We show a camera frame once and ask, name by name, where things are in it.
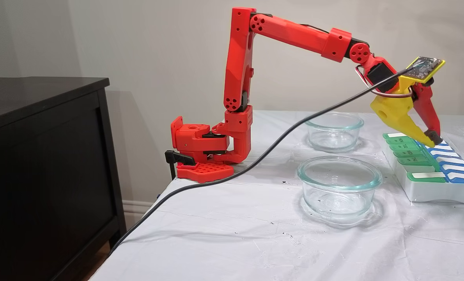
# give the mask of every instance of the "empty glass bowl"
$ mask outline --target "empty glass bowl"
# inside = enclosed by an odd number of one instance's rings
[[[355,146],[364,120],[348,113],[327,112],[306,124],[308,141],[314,149],[336,153]]]
[[[326,217],[357,217],[371,207],[374,191],[382,183],[381,172],[371,164],[348,158],[325,156],[298,167],[303,198],[312,210]]]

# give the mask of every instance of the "white tablecloth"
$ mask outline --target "white tablecloth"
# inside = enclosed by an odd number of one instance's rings
[[[236,169],[306,115],[255,111],[252,150]],[[359,143],[342,155],[384,176],[360,221],[326,222],[304,206],[296,168],[327,153],[306,144],[302,126],[248,174],[168,200],[91,280],[464,281],[464,205],[411,203],[378,145],[393,130],[374,114],[358,115],[365,121]],[[464,116],[441,123],[442,135],[464,153]],[[162,196],[190,183],[174,180]]]

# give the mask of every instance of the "cabinet top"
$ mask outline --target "cabinet top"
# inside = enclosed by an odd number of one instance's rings
[[[0,126],[107,86],[108,78],[0,78]]]

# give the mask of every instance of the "wall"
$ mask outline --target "wall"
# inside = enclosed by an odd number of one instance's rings
[[[6,0],[0,5],[0,75],[105,76],[123,198],[148,206],[168,182],[169,124],[223,118],[231,7],[341,28],[397,69],[440,57],[434,104],[464,114],[464,0]],[[257,36],[250,103],[262,110],[318,110],[363,88],[353,62]],[[370,112],[371,95],[342,111]]]

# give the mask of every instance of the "baseboard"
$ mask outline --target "baseboard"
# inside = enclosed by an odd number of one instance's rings
[[[131,228],[136,222],[138,222],[152,204],[153,202],[123,200],[126,227]]]

